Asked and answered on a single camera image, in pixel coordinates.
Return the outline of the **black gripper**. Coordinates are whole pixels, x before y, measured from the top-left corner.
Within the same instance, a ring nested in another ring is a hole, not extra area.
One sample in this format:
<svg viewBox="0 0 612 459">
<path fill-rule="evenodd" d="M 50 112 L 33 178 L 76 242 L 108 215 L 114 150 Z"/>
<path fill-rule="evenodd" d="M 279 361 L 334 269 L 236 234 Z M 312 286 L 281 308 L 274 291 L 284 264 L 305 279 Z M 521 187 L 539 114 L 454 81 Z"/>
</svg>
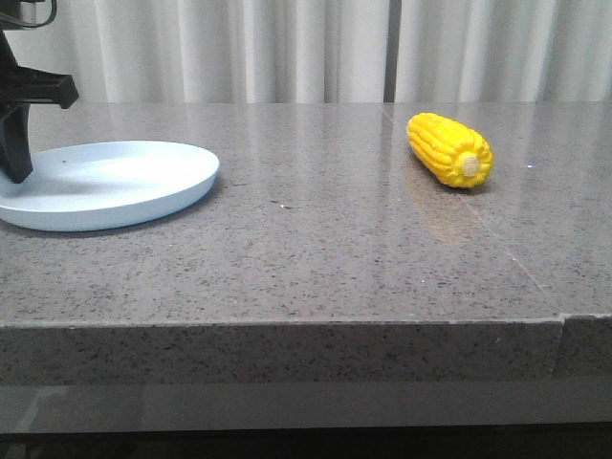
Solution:
<svg viewBox="0 0 612 459">
<path fill-rule="evenodd" d="M 79 98 L 71 75 L 60 75 L 18 64 L 1 32 L 1 169 L 21 184 L 33 172 L 28 122 L 29 104 L 70 108 Z"/>
</svg>

